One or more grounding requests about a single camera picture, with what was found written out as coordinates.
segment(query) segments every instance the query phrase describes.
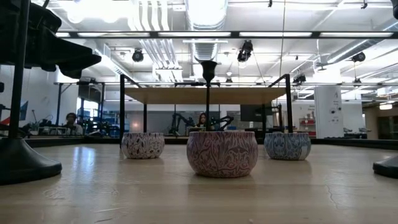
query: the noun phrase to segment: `ventilation duct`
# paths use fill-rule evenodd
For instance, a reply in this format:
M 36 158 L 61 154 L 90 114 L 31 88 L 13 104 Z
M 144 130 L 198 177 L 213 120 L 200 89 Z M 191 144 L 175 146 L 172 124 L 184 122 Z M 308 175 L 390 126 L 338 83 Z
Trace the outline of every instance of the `ventilation duct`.
M 384 23 L 383 25 L 375 28 L 375 30 L 382 30 L 382 31 L 390 31 L 390 32 L 397 32 L 398 31 L 398 22 L 395 19 L 389 20 L 388 22 Z M 318 58 L 317 63 L 305 63 L 296 70 L 301 73 L 311 67 L 316 69 L 317 67 L 332 65 L 334 63 L 341 62 L 350 58 L 362 51 L 375 46 L 376 44 L 382 42 L 383 39 L 369 39 L 369 40 L 355 40 L 349 43 L 348 45 L 344 46 L 343 48 L 337 50 L 336 52 L 327 55 L 327 57 L 322 57 L 321 59 Z
M 222 30 L 226 19 L 228 0 L 185 0 L 187 22 L 190 30 Z M 213 60 L 218 44 L 192 44 L 192 52 L 198 62 Z

